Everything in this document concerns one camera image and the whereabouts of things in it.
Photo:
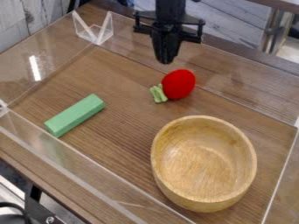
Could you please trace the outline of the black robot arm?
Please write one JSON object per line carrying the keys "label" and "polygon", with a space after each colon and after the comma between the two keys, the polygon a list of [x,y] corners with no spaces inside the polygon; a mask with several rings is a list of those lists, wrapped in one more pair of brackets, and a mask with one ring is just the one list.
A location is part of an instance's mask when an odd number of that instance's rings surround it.
{"label": "black robot arm", "polygon": [[201,43],[205,21],[185,13],[185,0],[154,0],[154,10],[136,10],[133,17],[133,32],[150,37],[161,64],[173,62],[182,41]]}

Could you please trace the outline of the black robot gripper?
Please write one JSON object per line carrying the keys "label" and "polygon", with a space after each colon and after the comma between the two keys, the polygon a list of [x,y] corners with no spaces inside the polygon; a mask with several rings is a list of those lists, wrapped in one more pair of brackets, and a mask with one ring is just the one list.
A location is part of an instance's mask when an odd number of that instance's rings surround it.
{"label": "black robot gripper", "polygon": [[[170,64],[173,58],[177,56],[181,41],[193,43],[201,42],[202,26],[205,21],[201,18],[189,16],[185,12],[177,17],[170,17],[166,20],[161,20],[156,16],[156,12],[152,10],[138,11],[133,13],[134,25],[133,32],[152,35],[153,53],[160,63]],[[196,32],[186,32],[182,29],[184,25],[193,25],[197,27]]]}

